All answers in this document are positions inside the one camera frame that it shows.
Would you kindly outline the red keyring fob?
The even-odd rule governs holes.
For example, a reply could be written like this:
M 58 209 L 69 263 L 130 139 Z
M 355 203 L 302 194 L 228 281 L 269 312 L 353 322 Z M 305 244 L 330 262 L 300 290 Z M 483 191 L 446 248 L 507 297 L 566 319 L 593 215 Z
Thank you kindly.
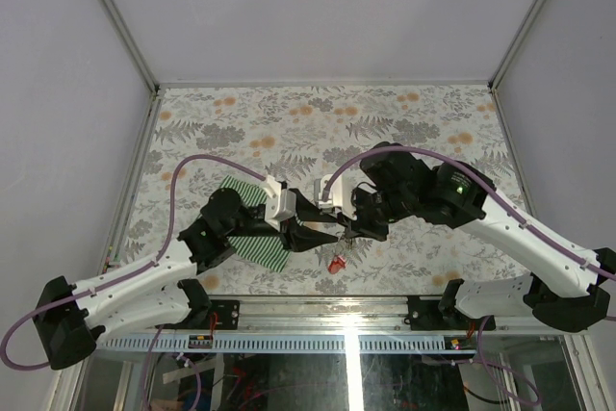
M 342 255 L 335 255 L 329 263 L 327 270 L 330 274 L 336 274 L 347 267 L 346 258 Z

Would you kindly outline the green striped cloth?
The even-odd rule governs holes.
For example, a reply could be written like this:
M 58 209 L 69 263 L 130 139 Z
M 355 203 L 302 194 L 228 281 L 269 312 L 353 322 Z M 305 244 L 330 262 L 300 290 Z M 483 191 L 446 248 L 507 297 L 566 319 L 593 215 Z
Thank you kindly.
M 222 180 L 220 187 L 236 191 L 245 206 L 258 206 L 268 198 L 259 186 L 230 175 Z M 283 247 L 277 237 L 230 237 L 229 242 L 240 257 L 268 270 L 281 272 L 289 260 L 290 251 Z

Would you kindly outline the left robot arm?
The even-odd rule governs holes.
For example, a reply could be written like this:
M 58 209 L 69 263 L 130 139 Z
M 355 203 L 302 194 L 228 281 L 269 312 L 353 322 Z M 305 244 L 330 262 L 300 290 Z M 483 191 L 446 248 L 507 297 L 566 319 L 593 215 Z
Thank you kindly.
M 337 193 L 309 200 L 275 182 L 265 198 L 248 206 L 236 190 L 217 189 L 197 219 L 166 238 L 158 253 L 75 283 L 63 276 L 48 281 L 33 317 L 48 366 L 54 371 L 73 366 L 99 345 L 141 328 L 204 326 L 211 302 L 197 277 L 236 253 L 235 238 L 272 238 L 284 251 L 303 252 L 336 240 L 308 223 L 355 216 Z

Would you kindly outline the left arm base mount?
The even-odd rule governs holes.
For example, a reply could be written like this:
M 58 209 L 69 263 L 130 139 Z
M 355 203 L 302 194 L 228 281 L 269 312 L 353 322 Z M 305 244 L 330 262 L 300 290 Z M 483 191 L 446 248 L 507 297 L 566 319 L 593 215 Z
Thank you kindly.
M 241 303 L 237 299 L 215 299 L 209 311 L 211 330 L 233 331 L 239 327 Z

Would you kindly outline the aluminium front rail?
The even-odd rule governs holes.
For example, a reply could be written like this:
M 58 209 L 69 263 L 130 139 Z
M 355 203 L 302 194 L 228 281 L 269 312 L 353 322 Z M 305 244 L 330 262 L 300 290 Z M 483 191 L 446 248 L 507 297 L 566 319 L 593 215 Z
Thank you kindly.
M 458 324 L 453 330 L 412 331 L 403 322 L 408 295 L 369 296 L 212 296 L 237 299 L 241 303 L 240 333 L 340 334 L 355 328 L 362 334 L 461 334 L 478 327 L 455 312 Z

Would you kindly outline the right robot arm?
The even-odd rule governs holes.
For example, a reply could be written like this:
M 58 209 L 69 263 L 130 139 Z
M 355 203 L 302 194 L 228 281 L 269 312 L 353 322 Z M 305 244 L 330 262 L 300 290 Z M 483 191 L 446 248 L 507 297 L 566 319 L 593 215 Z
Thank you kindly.
M 440 300 L 449 328 L 484 317 L 534 317 L 578 333 L 608 318 L 615 253 L 588 249 L 559 235 L 516 206 L 487 176 L 444 155 L 383 142 L 350 161 L 372 180 L 373 193 L 354 191 L 349 232 L 384 241 L 390 225 L 420 218 L 459 229 L 504 252 L 526 269 L 492 281 L 454 280 Z

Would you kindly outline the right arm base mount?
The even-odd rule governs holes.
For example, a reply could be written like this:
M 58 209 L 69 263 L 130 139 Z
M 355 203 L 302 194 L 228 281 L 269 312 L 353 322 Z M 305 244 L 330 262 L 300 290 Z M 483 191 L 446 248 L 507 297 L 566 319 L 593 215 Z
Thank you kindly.
M 444 295 L 409 295 L 403 322 L 412 331 L 440 331 L 457 328 L 454 304 Z

